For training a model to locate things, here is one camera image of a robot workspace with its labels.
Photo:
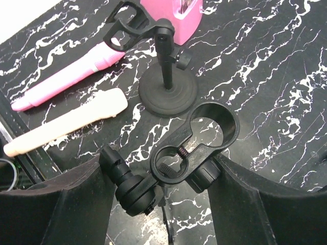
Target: pink tool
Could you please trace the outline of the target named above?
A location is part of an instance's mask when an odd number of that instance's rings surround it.
[[[155,21],[161,18],[170,20],[178,45],[189,40],[202,18],[203,0],[141,0],[141,4]]]
[[[112,42],[120,45],[115,38]],[[11,108],[14,111],[25,111],[39,106],[93,73],[114,65],[124,55],[124,52],[114,51],[102,42],[79,60],[26,91],[23,97],[11,105]]]

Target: beige handle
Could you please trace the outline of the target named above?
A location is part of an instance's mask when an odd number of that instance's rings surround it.
[[[8,157],[25,154],[97,120],[115,117],[127,105],[119,88],[101,92],[91,102],[13,139],[4,146],[4,152]]]

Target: pink box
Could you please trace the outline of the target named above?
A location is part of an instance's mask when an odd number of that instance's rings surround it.
[[[175,43],[183,45],[199,27],[203,0],[193,0],[185,13],[179,13],[181,0],[141,0],[141,4],[154,20],[165,18],[175,28]]]

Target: black marble surface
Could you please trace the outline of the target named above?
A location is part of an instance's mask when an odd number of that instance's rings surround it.
[[[105,19],[117,3],[63,0],[1,44],[0,90],[7,100],[100,43],[110,27]],[[226,103],[240,118],[239,139],[224,154],[270,180],[306,191],[327,185],[326,11],[322,0],[204,1],[200,27],[186,44],[194,52],[190,68],[200,85],[198,101]],[[141,105],[138,80],[155,62],[153,41],[144,40],[115,66],[19,115],[33,129],[101,90],[119,87],[128,98],[126,111],[44,149],[65,171],[109,143],[120,148],[134,171],[144,173],[153,147],[185,118],[158,118]],[[198,120],[192,128],[188,149],[199,142],[219,145],[221,134],[211,121]],[[169,200],[176,244],[217,243],[206,192],[195,194],[183,183],[170,189]],[[131,218],[116,203],[106,243],[167,244],[161,210]]]

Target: stand base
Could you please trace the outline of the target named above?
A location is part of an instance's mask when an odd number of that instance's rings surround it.
[[[185,112],[194,103],[198,93],[196,77],[189,70],[173,66],[173,88],[166,90],[161,66],[156,63],[142,75],[138,93],[145,108],[164,117]]]

